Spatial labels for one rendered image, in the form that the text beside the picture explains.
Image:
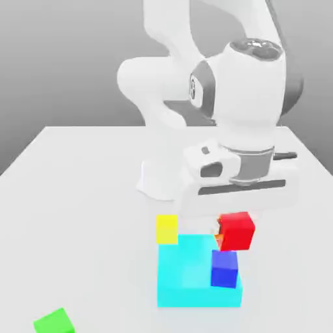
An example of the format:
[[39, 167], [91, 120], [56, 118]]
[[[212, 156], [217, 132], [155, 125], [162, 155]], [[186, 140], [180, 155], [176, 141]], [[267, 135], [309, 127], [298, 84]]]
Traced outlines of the large cyan box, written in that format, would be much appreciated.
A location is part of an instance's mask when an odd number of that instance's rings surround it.
[[236, 288], [211, 285], [212, 251], [219, 250], [213, 235], [180, 234], [176, 245], [160, 245], [157, 265], [157, 306], [240, 307], [241, 278]]

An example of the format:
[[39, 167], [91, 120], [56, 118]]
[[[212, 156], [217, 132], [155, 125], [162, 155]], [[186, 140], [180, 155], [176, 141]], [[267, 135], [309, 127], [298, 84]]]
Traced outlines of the small red cube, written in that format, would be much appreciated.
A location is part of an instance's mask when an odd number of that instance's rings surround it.
[[219, 215], [219, 233], [215, 236], [220, 251], [249, 250], [255, 224], [247, 212]]

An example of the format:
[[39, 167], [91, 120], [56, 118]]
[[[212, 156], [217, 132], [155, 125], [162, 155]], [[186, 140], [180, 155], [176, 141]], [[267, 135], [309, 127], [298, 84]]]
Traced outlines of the small green cube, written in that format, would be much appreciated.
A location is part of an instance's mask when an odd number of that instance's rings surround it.
[[75, 333], [75, 328], [64, 308], [36, 320], [33, 323], [36, 333]]

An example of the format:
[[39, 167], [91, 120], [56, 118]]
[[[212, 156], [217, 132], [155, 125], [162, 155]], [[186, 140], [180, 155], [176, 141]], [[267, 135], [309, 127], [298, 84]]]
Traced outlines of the small blue cube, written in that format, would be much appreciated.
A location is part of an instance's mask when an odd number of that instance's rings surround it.
[[211, 285], [214, 287], [236, 288], [238, 277], [237, 252], [212, 251]]

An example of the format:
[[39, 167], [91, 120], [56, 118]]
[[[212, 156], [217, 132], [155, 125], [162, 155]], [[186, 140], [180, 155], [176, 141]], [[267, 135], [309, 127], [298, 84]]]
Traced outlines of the small yellow cube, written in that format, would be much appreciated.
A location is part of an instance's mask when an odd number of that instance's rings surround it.
[[156, 216], [156, 241], [158, 245], [175, 245], [178, 243], [177, 215]]

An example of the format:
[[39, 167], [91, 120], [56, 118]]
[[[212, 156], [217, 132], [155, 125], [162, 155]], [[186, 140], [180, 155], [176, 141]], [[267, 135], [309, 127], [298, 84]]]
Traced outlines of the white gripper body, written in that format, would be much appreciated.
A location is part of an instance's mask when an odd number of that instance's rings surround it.
[[299, 173], [296, 169], [273, 169], [263, 180], [249, 186], [190, 183], [178, 197], [183, 217], [279, 209], [295, 203]]

